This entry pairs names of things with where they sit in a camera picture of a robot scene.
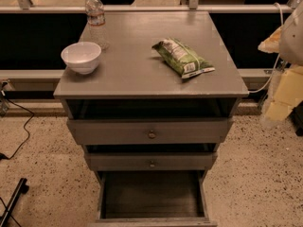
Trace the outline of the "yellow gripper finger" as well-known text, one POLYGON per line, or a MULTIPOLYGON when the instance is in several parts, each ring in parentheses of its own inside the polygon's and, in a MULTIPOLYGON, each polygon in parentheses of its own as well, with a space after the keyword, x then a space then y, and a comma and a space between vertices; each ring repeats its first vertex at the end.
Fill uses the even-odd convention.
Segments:
POLYGON ((261 110, 262 123, 280 123, 303 101, 303 66, 292 64, 274 71, 268 97, 261 110))
POLYGON ((258 50, 265 53, 278 53, 282 27, 277 28, 267 39, 258 45, 258 50))

